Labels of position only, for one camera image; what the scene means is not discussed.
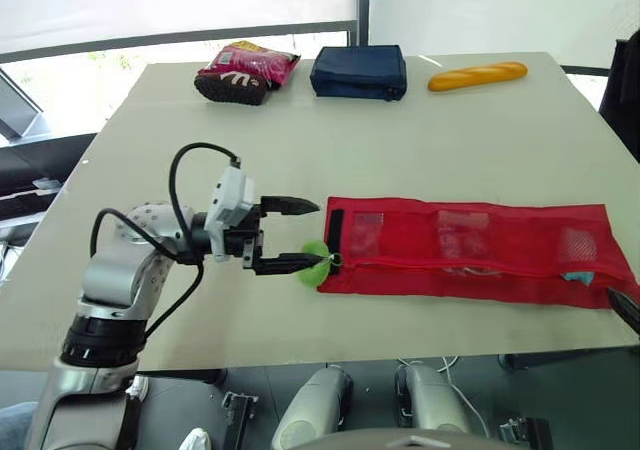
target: navy blue pouch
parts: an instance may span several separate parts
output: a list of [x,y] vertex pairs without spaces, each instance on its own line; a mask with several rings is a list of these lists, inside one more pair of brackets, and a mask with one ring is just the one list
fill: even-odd
[[407,69],[398,45],[324,47],[311,69],[319,97],[400,100]]

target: baguette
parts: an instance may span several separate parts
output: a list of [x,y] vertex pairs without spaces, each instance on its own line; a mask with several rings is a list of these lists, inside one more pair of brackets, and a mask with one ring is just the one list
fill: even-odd
[[527,67],[522,63],[502,62],[439,73],[429,80],[427,88],[432,92],[443,92],[471,85],[515,80],[516,78],[524,77],[526,74]]

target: black chair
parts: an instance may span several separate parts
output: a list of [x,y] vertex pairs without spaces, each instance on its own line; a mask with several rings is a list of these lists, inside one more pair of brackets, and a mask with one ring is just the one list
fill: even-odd
[[616,44],[600,114],[640,163],[640,30]]

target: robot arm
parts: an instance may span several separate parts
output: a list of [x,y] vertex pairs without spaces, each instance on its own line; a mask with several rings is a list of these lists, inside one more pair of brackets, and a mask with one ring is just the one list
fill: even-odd
[[187,237],[200,254],[212,253],[218,262],[231,256],[242,258],[243,268],[258,275],[291,273],[323,260],[299,253],[262,258],[262,217],[271,211],[300,215],[318,207],[292,197],[263,197],[260,204],[254,204],[253,182],[239,164],[227,168],[211,201],[206,213],[182,209],[188,236],[182,234],[169,204],[148,203],[127,215],[175,259],[123,223],[117,224],[111,241],[91,258],[77,313],[49,372],[26,449],[116,449],[122,445],[125,389],[137,371],[138,353],[148,336],[147,322],[173,260],[188,260]]

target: white table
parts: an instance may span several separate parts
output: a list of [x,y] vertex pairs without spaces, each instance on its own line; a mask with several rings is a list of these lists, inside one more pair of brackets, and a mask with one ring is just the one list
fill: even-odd
[[[198,64],[147,68],[87,150],[0,290],[0,367],[42,370],[74,315],[96,212],[166,200],[178,148],[222,144],[243,159],[258,195],[324,204],[330,195],[396,196],[507,205],[607,205],[614,234],[640,274],[640,170],[546,54],[407,58],[400,102],[316,98],[311,62],[261,107],[207,102]],[[449,68],[520,60],[518,81],[434,94]],[[227,160],[193,152],[178,180],[183,204],[207,209]],[[268,254],[321,237],[324,212],[270,216]],[[111,231],[105,225],[103,235]],[[156,315],[193,278],[174,266]],[[256,277],[240,261],[207,261],[196,294],[150,340],[144,370],[471,355],[631,345],[609,310],[433,297],[324,295],[295,276]]]

